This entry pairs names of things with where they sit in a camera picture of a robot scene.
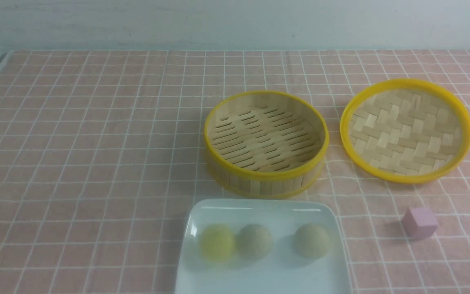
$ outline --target pink cube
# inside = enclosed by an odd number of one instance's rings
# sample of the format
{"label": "pink cube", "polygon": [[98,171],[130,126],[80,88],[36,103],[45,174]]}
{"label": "pink cube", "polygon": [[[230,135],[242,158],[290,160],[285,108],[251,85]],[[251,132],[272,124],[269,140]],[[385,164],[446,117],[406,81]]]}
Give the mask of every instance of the pink cube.
{"label": "pink cube", "polygon": [[407,209],[401,223],[407,236],[416,240],[429,238],[438,229],[438,221],[428,207]]}

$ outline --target yellow ball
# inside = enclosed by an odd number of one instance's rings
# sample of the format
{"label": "yellow ball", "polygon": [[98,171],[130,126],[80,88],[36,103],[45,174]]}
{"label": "yellow ball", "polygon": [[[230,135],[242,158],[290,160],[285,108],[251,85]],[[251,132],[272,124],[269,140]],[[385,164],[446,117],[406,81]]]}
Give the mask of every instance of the yellow ball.
{"label": "yellow ball", "polygon": [[235,237],[227,225],[210,225],[199,237],[202,255],[213,262],[225,262],[235,251]]}

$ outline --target white square plate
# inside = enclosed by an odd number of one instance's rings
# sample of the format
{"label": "white square plate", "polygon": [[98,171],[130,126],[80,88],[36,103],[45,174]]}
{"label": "white square plate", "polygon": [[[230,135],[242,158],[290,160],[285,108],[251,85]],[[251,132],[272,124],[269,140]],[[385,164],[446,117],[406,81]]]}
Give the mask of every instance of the white square plate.
{"label": "white square plate", "polygon": [[[257,262],[237,253],[229,262],[203,259],[197,238],[205,227],[223,223],[237,234],[259,223],[273,235],[272,252]],[[328,254],[314,262],[293,249],[295,231],[318,223],[330,235]],[[351,294],[351,283],[340,230],[333,212],[320,203],[283,200],[208,199],[190,212],[177,270],[175,294]]]}

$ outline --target bamboo steamer basket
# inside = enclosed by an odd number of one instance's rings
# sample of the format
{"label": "bamboo steamer basket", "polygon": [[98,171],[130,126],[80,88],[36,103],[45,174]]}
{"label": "bamboo steamer basket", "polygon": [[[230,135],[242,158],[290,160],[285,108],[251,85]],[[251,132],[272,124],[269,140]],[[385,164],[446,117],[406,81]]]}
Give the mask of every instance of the bamboo steamer basket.
{"label": "bamboo steamer basket", "polygon": [[470,149],[470,116],[446,89],[423,80],[387,80],[362,92],[342,115],[351,159],[391,182],[416,184],[446,175]]}
{"label": "bamboo steamer basket", "polygon": [[224,188],[282,199],[306,190],[324,166],[328,127],[311,105],[286,93],[251,91],[218,104],[204,125],[206,162]]}

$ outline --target dumpling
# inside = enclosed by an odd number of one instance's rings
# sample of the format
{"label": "dumpling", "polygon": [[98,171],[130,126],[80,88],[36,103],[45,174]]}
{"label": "dumpling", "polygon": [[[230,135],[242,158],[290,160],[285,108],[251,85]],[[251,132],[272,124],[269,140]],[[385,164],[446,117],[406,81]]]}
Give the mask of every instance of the dumpling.
{"label": "dumpling", "polygon": [[330,249],[328,232],[315,223],[303,225],[295,232],[295,250],[308,259],[324,257]]}
{"label": "dumpling", "polygon": [[273,248],[273,236],[269,230],[259,224],[246,225],[237,238],[239,254],[250,260],[265,258]]}

